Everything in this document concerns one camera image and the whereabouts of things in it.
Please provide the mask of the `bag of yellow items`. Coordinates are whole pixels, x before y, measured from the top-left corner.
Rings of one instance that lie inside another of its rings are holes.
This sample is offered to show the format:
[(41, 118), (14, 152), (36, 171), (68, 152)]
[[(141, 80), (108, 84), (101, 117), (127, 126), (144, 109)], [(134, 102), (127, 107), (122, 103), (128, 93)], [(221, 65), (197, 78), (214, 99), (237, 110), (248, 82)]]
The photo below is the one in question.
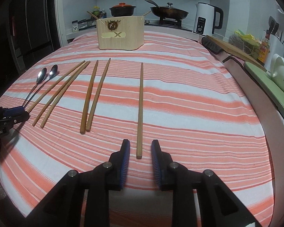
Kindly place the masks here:
[(261, 42), (251, 34), (236, 30), (229, 36), (228, 42), (256, 59), (259, 56)]

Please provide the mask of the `gas stove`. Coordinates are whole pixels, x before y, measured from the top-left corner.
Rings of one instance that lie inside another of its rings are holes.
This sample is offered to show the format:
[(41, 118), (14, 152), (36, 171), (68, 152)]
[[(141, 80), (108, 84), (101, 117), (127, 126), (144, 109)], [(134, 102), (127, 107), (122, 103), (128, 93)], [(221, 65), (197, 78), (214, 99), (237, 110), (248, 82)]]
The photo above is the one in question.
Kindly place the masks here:
[(145, 25), (148, 26), (162, 26), (162, 27), (169, 27), (174, 29), (181, 29), (186, 31), (192, 31), (192, 29), (186, 28), (182, 26), (182, 21), (179, 20), (170, 20), (170, 19), (145, 19)]

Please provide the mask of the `condiment bottles group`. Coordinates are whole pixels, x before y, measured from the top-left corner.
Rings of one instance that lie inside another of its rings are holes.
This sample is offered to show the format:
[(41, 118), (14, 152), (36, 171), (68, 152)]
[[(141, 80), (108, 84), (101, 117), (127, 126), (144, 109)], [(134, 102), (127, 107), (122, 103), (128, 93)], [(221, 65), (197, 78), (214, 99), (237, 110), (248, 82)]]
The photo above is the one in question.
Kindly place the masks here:
[(92, 13), (98, 17), (99, 19), (107, 18), (107, 13), (104, 8), (100, 8), (99, 6), (94, 6)]

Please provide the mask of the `white teapot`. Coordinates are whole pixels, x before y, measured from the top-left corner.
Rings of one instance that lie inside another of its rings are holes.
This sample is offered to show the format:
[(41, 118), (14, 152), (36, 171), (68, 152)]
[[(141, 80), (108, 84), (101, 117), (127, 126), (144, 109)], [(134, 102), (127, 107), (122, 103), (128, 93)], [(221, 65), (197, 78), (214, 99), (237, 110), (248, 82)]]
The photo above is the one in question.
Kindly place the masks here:
[(272, 81), (284, 91), (284, 58), (274, 54), (270, 64), (270, 76)]

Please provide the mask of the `wooden utensil holder box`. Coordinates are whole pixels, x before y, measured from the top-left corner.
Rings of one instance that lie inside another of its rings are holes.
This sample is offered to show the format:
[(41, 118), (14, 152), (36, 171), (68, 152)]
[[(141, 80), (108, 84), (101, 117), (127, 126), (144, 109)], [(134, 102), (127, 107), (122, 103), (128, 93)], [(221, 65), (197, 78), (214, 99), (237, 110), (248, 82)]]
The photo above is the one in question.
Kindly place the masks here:
[(122, 16), (96, 21), (100, 50), (136, 50), (144, 44), (145, 18)]

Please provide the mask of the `small white jar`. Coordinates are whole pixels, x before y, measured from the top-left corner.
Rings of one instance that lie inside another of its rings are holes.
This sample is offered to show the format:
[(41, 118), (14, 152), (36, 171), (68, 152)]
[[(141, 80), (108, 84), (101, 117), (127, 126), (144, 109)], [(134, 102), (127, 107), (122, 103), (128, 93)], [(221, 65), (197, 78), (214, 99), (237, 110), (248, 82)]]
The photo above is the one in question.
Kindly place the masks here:
[(72, 21), (72, 32), (77, 32), (79, 31), (79, 26), (78, 26), (78, 21)]

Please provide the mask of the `white electric kettle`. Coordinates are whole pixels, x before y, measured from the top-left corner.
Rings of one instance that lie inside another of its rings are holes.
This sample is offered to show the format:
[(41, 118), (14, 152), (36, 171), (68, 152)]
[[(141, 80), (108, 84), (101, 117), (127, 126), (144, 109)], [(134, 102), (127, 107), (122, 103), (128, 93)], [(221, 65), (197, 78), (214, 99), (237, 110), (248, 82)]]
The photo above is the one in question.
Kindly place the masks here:
[(214, 35), (214, 30), (223, 26), (224, 11), (207, 3), (196, 4), (196, 17), (193, 32), (200, 35)]

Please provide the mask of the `orange-lid clay pot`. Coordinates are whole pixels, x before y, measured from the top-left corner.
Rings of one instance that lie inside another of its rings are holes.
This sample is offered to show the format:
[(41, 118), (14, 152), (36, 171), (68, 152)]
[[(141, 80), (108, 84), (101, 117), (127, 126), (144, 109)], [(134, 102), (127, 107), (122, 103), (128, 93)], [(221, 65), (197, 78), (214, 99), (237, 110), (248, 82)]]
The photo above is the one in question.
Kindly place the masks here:
[(132, 16), (135, 8), (135, 6), (126, 3), (119, 3), (118, 5), (112, 6), (110, 11), (113, 17)]

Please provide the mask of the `green tray mat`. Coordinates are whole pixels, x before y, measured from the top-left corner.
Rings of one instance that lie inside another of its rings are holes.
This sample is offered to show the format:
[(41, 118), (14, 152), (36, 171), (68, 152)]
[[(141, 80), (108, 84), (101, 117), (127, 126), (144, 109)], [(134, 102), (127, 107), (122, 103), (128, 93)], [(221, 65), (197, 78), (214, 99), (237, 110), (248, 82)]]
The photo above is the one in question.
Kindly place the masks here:
[(264, 92), (277, 106), (284, 118), (284, 91), (282, 91), (270, 78), (270, 75), (250, 62), (244, 62), (244, 68), (260, 85)]

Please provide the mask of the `wooden cutting board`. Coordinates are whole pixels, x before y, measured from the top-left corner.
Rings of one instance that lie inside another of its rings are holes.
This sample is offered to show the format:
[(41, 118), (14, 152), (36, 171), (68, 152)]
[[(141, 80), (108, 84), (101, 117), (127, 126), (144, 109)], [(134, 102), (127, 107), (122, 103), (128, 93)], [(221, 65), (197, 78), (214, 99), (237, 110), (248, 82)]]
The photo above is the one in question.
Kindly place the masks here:
[(264, 66), (261, 63), (258, 63), (254, 58), (252, 58), (250, 55), (246, 54), (243, 50), (239, 49), (238, 47), (224, 42), (222, 40), (219, 40), (218, 38), (214, 38), (213, 36), (206, 36), (207, 38), (209, 38), (209, 40), (211, 40), (212, 42), (216, 43), (218, 46), (220, 46), (224, 51), (226, 51), (228, 54), (234, 55), (237, 58), (250, 62), (253, 65), (259, 67), (261, 70), (263, 70), (264, 72), (266, 72), (266, 69), (264, 68)]

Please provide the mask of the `sauce bottle yellow label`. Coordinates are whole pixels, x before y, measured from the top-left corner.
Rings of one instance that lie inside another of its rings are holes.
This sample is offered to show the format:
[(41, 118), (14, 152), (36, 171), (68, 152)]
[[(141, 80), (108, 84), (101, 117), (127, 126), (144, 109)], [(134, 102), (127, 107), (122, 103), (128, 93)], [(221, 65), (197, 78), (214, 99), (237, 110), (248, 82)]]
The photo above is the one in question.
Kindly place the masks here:
[(262, 39), (261, 45), (260, 45), (260, 49), (259, 49), (259, 55), (257, 57), (257, 61), (261, 62), (261, 63), (265, 63), (267, 55), (269, 53), (269, 49), (270, 49), (270, 32), (269, 30), (266, 30), (266, 34), (265, 37)]

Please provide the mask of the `white knife holder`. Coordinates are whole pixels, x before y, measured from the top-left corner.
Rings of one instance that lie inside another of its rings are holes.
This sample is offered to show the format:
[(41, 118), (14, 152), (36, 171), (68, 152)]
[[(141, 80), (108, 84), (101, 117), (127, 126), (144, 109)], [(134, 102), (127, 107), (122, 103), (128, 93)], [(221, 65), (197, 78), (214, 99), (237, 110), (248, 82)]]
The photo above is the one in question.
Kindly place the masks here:
[(275, 54), (282, 56), (284, 53), (284, 43), (281, 42), (281, 36), (278, 36), (278, 30), (279, 30), (279, 23), (277, 23), (276, 20), (272, 16), (270, 16), (268, 20), (268, 29), (267, 29), (267, 31), (270, 32), (269, 51), (264, 63), (264, 67), (267, 71), (270, 71), (270, 65), (273, 56)]

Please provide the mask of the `pink striped tablecloth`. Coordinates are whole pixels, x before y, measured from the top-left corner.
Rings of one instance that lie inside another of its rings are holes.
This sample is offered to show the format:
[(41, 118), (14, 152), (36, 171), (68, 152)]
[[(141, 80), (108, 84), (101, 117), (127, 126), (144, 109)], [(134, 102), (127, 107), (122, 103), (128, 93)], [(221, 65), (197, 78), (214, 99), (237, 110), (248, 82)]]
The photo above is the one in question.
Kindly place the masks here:
[[(96, 61), (93, 99), (111, 59), (91, 131), (80, 134), (84, 102)], [(46, 124), (42, 111), (58, 86), (46, 84), (29, 104), (30, 119), (0, 141), (0, 183), (22, 216), (28, 215), (68, 170), (85, 172), (107, 161), (124, 139), (130, 160), (122, 191), (110, 193), (110, 222), (119, 226), (169, 226), (172, 194), (154, 180), (151, 142), (188, 169), (213, 170), (262, 226), (274, 208), (273, 169), (261, 123), (226, 68), (201, 44), (146, 32), (135, 51), (100, 50), (94, 32), (33, 65), (0, 97), (21, 105), (42, 68), (60, 75), (81, 61), (89, 65), (69, 86)], [(143, 155), (136, 158), (139, 81), (144, 66)]]

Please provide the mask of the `chopstick in holder left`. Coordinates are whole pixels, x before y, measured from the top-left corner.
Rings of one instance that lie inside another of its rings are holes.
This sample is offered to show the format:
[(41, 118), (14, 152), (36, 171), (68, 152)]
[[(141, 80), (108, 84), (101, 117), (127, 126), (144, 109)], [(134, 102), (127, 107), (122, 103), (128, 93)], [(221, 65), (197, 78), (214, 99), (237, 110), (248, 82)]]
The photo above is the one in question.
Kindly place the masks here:
[(99, 18), (96, 16), (96, 15), (94, 15), (93, 13), (91, 13), (91, 12), (89, 12), (89, 11), (87, 11), (87, 13), (89, 14), (89, 15), (91, 15), (91, 17), (93, 17), (95, 20), (98, 20)]

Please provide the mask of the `black wok with lid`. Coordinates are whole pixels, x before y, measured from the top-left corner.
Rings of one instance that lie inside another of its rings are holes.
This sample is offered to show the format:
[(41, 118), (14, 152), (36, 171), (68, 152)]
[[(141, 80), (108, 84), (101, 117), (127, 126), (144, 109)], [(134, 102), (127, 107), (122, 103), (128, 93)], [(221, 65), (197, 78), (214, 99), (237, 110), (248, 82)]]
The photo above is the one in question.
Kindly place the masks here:
[(159, 6), (153, 0), (144, 0), (153, 5), (151, 7), (151, 12), (161, 18), (161, 19), (174, 19), (174, 20), (183, 20), (185, 19), (189, 12), (174, 8), (173, 3), (167, 3), (168, 6)]

